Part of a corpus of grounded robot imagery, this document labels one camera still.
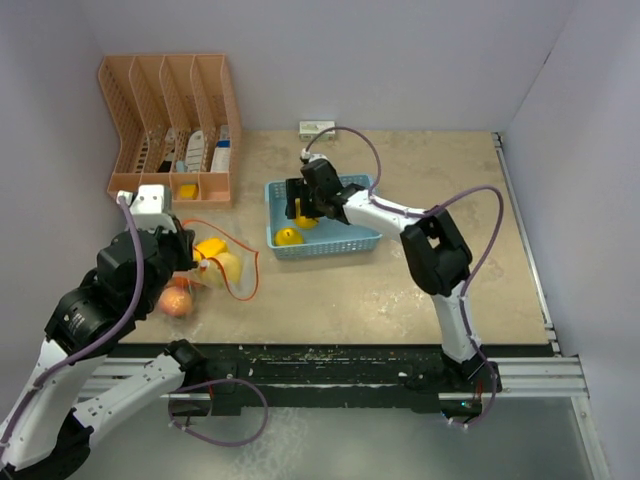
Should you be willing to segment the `small yellow pear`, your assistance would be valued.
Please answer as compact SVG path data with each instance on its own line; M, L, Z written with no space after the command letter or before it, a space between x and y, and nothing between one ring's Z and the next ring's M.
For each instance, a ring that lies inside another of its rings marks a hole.
M274 244L278 247L302 245L304 243L303 235L292 227L282 228L274 236Z

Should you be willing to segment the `yellow bell pepper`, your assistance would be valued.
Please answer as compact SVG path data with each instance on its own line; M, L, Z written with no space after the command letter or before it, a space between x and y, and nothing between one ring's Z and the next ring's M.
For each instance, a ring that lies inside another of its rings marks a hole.
M203 260L214 258L220 253L228 251L228 245L224 240L213 237L203 240L193 247L193 258L195 262L200 263Z

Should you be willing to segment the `pale yellow pear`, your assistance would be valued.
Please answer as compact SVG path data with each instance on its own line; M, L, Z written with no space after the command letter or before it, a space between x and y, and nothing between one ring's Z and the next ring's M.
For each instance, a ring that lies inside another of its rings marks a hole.
M243 274L243 260L233 253L220 253L214 258L203 260L196 269L196 279L208 287L236 288Z

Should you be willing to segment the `clear zip bag orange zipper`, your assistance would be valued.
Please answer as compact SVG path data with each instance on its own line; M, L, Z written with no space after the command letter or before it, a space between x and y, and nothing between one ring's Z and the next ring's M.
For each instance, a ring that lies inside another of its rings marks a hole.
M197 284L185 277L174 277L158 300L158 308L166 315L184 318L194 312Z

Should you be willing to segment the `red yellow peach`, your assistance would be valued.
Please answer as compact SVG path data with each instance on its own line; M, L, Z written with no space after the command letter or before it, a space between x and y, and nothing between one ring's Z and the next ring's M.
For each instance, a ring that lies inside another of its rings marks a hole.
M175 318L185 317L193 311L193 298L190 292L183 288L168 287L160 295L157 306L166 315Z

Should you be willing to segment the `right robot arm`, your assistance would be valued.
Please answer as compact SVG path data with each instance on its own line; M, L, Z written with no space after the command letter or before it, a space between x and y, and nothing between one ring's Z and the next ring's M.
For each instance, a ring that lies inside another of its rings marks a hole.
M285 214L327 218L373 230L398 242L410 276L434 304L442 335L446 383L467 391L486 359L466 308L471 250L446 210L423 213L377 197L357 183L343 183L328 158L301 154L301 176L286 181Z

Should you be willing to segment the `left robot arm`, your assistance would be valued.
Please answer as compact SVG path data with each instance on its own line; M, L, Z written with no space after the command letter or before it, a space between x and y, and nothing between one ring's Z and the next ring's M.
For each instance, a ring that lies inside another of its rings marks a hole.
M176 226L134 227L99 251L96 265L58 302L36 366L1 427L4 479L66 479L101 435L156 397L202 387L207 358L171 342L142 371L81 402L80 390L119 341L154 309L176 272L195 267L195 234Z

